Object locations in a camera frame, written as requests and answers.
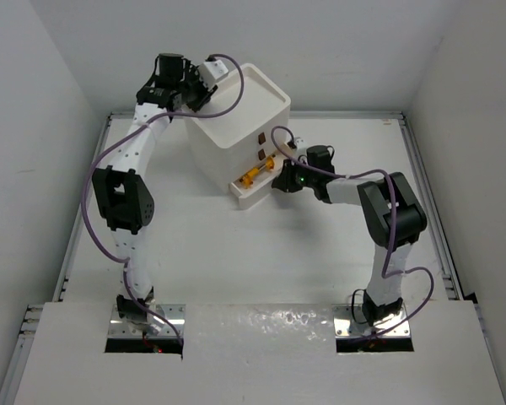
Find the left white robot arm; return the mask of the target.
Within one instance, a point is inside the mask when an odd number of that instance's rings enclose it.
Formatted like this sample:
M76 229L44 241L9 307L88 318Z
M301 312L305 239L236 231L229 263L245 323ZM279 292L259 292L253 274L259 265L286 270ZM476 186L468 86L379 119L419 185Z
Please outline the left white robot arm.
M114 239L108 256L123 266L121 292L116 297L120 317L142 331L161 322L150 304L153 284L143 255L145 235L153 219L155 202L144 176L158 140L173 118L192 115L212 98L218 81L228 74L214 55L199 65L179 54L160 54L148 81L136 94L132 124L124 139L102 153L106 165L96 164L91 184L100 216Z

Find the white drawer cabinet box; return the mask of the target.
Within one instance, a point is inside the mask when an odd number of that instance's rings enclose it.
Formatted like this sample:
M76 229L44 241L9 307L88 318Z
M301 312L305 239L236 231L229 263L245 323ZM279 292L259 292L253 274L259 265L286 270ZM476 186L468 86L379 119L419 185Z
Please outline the white drawer cabinet box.
M239 104L212 119L186 118L186 133L196 166L222 192L229 183L276 150L272 129L287 126L291 99L257 66L241 66L245 79Z

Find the white bottom drawer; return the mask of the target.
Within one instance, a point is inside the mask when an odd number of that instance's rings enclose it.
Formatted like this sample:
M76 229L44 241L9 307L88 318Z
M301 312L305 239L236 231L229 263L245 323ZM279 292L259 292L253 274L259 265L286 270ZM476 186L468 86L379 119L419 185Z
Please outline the white bottom drawer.
M254 181L252 187L246 189L239 183L239 178L229 183L229 192L236 198L238 207L241 210L252 208L255 204L265 198L272 189L272 181L280 174L285 156L277 149L270 155L275 155L275 168L272 173L264 172Z

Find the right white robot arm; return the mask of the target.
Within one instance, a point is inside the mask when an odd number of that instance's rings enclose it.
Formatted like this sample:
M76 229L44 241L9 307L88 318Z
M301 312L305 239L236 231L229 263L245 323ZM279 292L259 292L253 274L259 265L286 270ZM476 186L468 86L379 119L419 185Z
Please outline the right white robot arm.
M272 188L285 193L305 188L327 204L361 208L369 237L374 242L371 277L363 291L363 322L369 326L401 310L402 278L412 246L427 228L423 208L401 172L368 180L365 176L338 176L332 164L334 149L315 145L299 158L286 158Z

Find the yellow clamp tool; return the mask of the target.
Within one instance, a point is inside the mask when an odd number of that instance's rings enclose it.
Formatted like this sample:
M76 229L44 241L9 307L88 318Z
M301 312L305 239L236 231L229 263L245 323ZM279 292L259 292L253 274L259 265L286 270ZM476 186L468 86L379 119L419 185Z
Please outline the yellow clamp tool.
M243 176L239 178L239 183L246 189L252 187L255 179L262 173L272 173L275 168L275 155L270 155L266 158L266 161L246 172Z

